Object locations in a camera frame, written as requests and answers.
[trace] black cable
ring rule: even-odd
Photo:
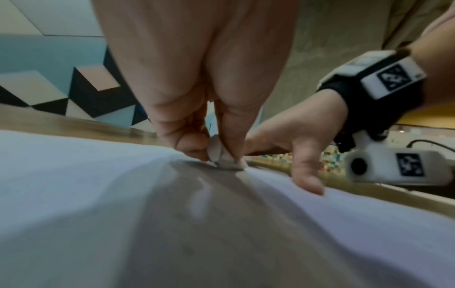
[[[426,143],[430,143],[430,144],[434,144],[434,145],[437,145],[437,146],[441,146],[442,148],[446,148],[447,150],[450,150],[452,151],[453,153],[455,153],[455,149],[453,148],[450,148],[449,146],[446,146],[444,144],[441,144],[441,143],[437,143],[437,142],[434,142],[434,141],[431,141],[431,140],[425,140],[425,139],[416,139],[416,140],[413,140],[411,142],[409,142],[408,145],[406,145],[406,148],[411,148],[412,145],[416,142],[426,142]]]

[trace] yellow surface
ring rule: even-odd
[[[455,104],[407,114],[398,124],[455,129]]]

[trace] black triangle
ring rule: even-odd
[[[144,112],[144,109],[140,105],[136,105],[134,107],[134,114],[133,114],[133,122],[131,125],[138,124],[139,122],[142,122],[146,120],[147,114]]]
[[[32,107],[36,110],[44,112],[66,115],[66,108],[68,107],[68,98],[36,104],[33,105]]]
[[[1,104],[7,104],[7,105],[13,105],[13,106],[19,106],[19,107],[28,107],[27,103],[24,101],[20,100],[18,97],[14,96],[13,93],[10,91],[6,90],[5,88],[0,86],[0,103]]]

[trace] hand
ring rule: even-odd
[[[297,0],[92,0],[133,93],[158,136],[208,160],[207,101],[221,140],[243,155],[287,60]]]
[[[322,90],[262,123],[246,136],[245,155],[292,152],[292,179],[301,188],[322,195],[317,177],[321,152],[347,118],[347,106],[333,90]]]

